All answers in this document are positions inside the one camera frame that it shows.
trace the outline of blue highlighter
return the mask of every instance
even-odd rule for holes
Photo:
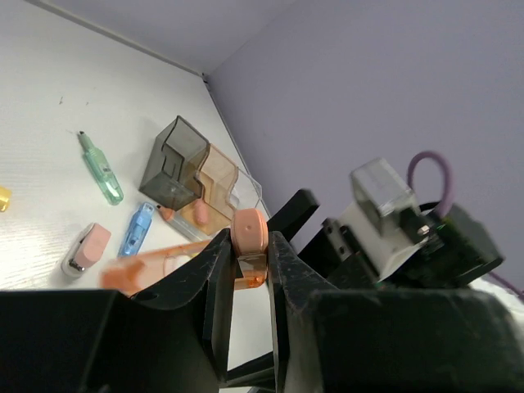
[[[151,227],[155,206],[144,202],[131,218],[128,231],[125,233],[124,241],[118,251],[118,256],[136,255],[146,238],[147,231]]]

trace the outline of white table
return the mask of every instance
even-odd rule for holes
[[[0,288],[97,287],[116,256],[155,136],[183,116],[241,167],[202,80],[18,0],[0,5]],[[83,130],[106,154],[124,190],[110,206],[82,160]],[[56,274],[79,232],[108,228],[104,258],[65,286]],[[156,216],[142,251],[187,242]],[[229,367],[270,351],[265,286],[235,293]]]

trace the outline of green highlighter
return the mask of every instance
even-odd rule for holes
[[[111,170],[106,156],[104,156],[102,150],[93,145],[93,142],[91,142],[91,139],[84,131],[80,131],[79,140],[84,148],[85,162],[87,162],[91,173],[97,180],[102,193],[109,203],[118,205],[124,199],[124,193],[116,181],[116,176]]]

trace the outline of yellow marker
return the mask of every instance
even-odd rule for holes
[[[9,207],[9,198],[11,198],[11,191],[0,186],[0,211],[6,211]]]

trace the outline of gray wall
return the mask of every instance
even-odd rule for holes
[[[295,0],[27,0],[210,73]]]
[[[298,246],[349,204],[351,169],[383,156],[404,174],[435,149],[524,287],[522,0],[299,0],[210,85],[269,209],[300,187],[320,200]],[[437,199],[438,171],[415,186]]]

